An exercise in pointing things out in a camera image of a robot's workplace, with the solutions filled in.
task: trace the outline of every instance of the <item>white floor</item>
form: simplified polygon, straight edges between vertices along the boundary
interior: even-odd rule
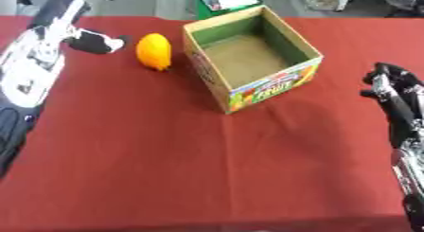
[[[33,0],[38,6],[45,0]],[[90,0],[90,15],[142,15],[166,19],[195,18],[194,0]],[[286,17],[381,17],[389,11],[383,0],[355,0],[342,12],[308,9],[304,0],[263,0],[279,15]],[[34,8],[23,9],[21,14],[31,15]]]

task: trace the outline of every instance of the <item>red tablecloth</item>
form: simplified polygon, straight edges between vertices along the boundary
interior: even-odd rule
[[[385,117],[358,93],[374,62],[423,77],[424,22],[288,21],[326,55],[317,78],[226,116],[184,55],[185,22],[84,19],[134,43],[164,34],[173,70],[145,69],[134,45],[109,56],[67,50],[39,125],[0,183],[0,229],[261,222],[277,231],[407,231]],[[27,19],[0,22],[3,46]]]

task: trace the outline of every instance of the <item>fruit box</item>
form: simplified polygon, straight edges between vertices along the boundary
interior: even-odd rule
[[[324,58],[265,6],[184,31],[186,55],[226,114],[310,81]]]

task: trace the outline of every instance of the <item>orange fruit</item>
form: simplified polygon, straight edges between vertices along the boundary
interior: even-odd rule
[[[138,42],[136,47],[138,60],[145,66],[164,71],[171,64],[171,45],[166,37],[152,33]]]

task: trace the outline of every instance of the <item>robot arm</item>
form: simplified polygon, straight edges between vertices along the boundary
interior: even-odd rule
[[[415,232],[424,231],[424,84],[411,72],[377,63],[363,81],[362,96],[375,99],[387,115],[392,168],[405,195],[403,206]]]
[[[61,43],[95,54],[125,46],[123,37],[113,39],[73,26],[87,6],[86,0],[49,0],[0,55],[0,177],[25,143],[63,70]]]

